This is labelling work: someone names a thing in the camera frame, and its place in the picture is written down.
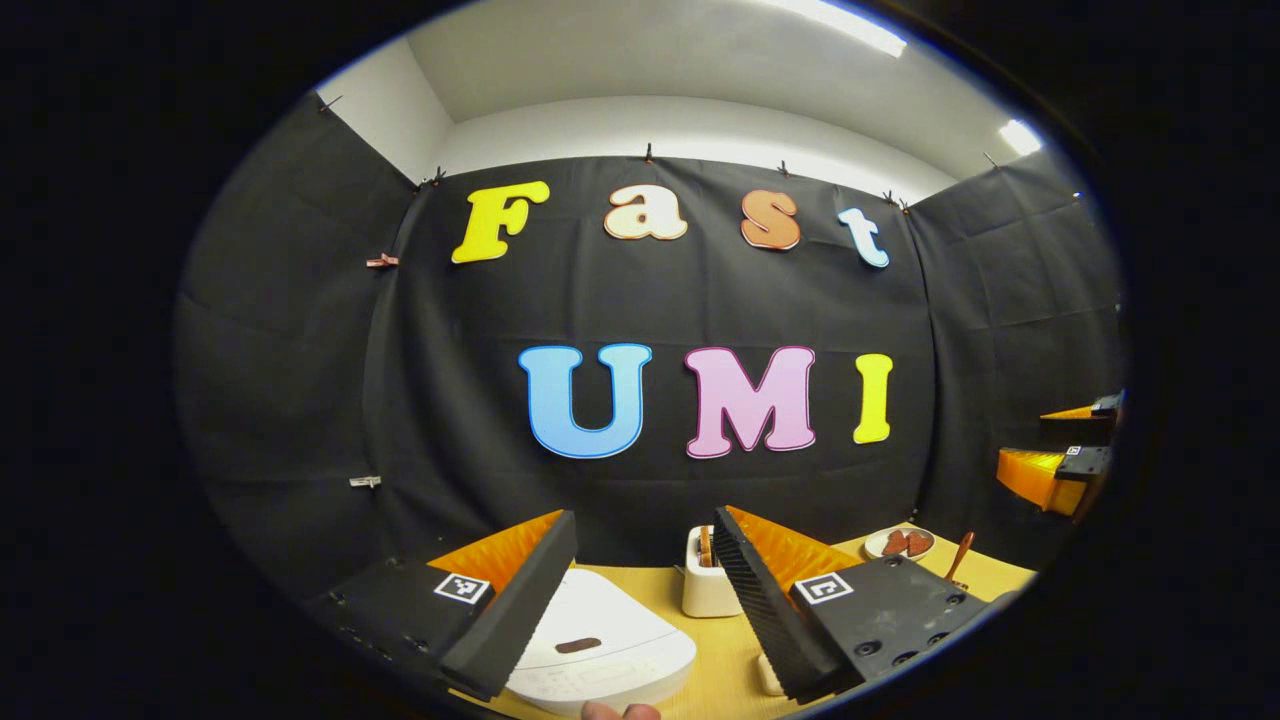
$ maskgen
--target ceiling light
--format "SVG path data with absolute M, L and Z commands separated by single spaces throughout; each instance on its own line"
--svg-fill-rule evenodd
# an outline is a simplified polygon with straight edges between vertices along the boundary
M 1036 133 L 1018 120 L 1009 120 L 1007 126 L 1000 128 L 1000 135 L 1019 155 L 1029 155 L 1041 147 Z
M 822 0 L 759 1 L 765 5 L 773 5 L 774 8 L 782 8 L 783 10 L 791 10 L 792 13 L 804 15 L 810 20 L 833 27 L 895 58 L 901 56 L 902 49 L 906 47 L 906 41 L 892 32 L 849 13 L 844 8 L 823 3 Z

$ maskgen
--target white wall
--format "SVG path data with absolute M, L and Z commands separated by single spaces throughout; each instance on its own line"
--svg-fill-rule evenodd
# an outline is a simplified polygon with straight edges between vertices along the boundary
M 918 202 L 956 178 L 916 158 L 810 118 L 698 97 L 566 100 L 494 113 L 449 128 L 434 165 L 449 174 L 588 155 L 721 160 L 777 168 Z
M 453 119 L 435 96 L 402 36 L 352 63 L 316 88 L 329 110 L 408 179 L 435 176 Z

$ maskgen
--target blue letter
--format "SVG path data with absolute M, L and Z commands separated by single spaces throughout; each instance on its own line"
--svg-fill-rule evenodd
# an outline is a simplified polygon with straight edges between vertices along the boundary
M 573 368 L 582 354 L 572 347 L 530 347 L 520 354 L 529 373 L 529 425 L 543 447 L 557 455 L 594 460 L 617 455 L 640 437 L 644 389 L 640 368 L 653 359 L 648 346 L 623 342 L 600 348 L 600 363 L 613 377 L 613 420 L 588 430 L 573 421 Z
M 868 220 L 858 208 L 850 208 L 836 217 L 840 218 L 841 223 L 849 225 L 849 232 L 854 234 L 854 245 L 863 260 L 876 268 L 888 265 L 888 252 L 876 247 L 876 240 L 872 238 L 873 232 L 879 232 L 876 223 Z

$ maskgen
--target table surface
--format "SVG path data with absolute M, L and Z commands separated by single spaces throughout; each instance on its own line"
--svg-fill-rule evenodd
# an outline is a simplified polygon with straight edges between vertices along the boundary
M 916 525 L 901 523 L 896 527 L 915 528 Z M 937 538 L 933 550 L 918 562 L 938 577 L 945 577 L 951 569 L 951 561 L 955 560 L 957 546 L 937 533 L 933 534 Z M 865 537 L 837 543 L 833 547 L 865 557 L 861 555 L 863 539 Z M 786 697 L 764 694 L 756 670 L 756 657 L 762 653 L 760 643 L 751 633 L 746 615 L 732 618 L 690 618 L 685 615 L 680 609 L 684 575 L 675 566 L 613 568 L 581 564 L 577 566 L 608 578 L 609 582 L 659 618 L 686 633 L 698 646 L 694 669 L 690 671 L 685 687 L 655 706 L 662 712 L 663 720 L 701 720 L 705 717 L 767 720 L 795 712 L 800 707 L 831 701 L 832 696 L 828 696 L 801 706 Z M 1000 594 L 1023 588 L 1034 575 L 1036 573 L 1032 570 L 1001 562 L 970 550 L 954 579 L 969 585 L 969 593 L 974 597 L 991 601 Z M 454 694 L 477 702 L 461 693 Z M 477 705 L 521 720 L 559 717 L 520 700 L 508 689 L 503 689 L 502 694 L 492 702 L 477 702 Z

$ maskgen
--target plate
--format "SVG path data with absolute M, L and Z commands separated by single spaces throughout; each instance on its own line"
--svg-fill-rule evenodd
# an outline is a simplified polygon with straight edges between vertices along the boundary
M 888 534 L 892 533 L 893 530 L 902 530 L 904 536 L 909 536 L 911 533 L 920 533 L 922 536 L 933 541 L 929 544 L 928 550 L 925 550 L 919 555 L 906 555 L 904 552 L 902 556 L 906 557 L 908 560 L 919 560 L 925 555 L 933 552 L 933 548 L 938 546 L 938 538 L 933 537 L 933 533 L 931 533 L 929 530 L 922 530 L 920 528 L 884 528 L 883 530 L 878 533 L 872 533 L 870 536 L 867 537 L 867 539 L 863 542 L 863 552 L 865 552 L 873 560 L 877 557 L 883 557 L 884 546 L 888 544 Z

